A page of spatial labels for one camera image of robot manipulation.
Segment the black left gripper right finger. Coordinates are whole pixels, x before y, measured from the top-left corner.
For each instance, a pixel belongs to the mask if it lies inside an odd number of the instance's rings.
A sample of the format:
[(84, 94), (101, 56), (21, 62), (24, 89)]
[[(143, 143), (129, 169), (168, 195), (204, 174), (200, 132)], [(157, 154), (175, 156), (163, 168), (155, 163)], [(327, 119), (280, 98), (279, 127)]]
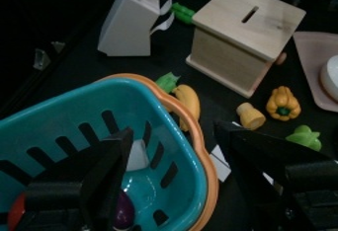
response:
[(254, 231), (338, 231), (338, 161), (227, 121), (214, 136)]

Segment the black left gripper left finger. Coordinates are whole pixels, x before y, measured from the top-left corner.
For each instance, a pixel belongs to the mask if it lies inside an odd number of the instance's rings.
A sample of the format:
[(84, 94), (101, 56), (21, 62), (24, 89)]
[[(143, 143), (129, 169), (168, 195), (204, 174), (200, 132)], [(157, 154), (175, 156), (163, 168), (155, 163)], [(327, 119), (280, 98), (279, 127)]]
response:
[(33, 178), (14, 231), (112, 231), (132, 142), (125, 128)]

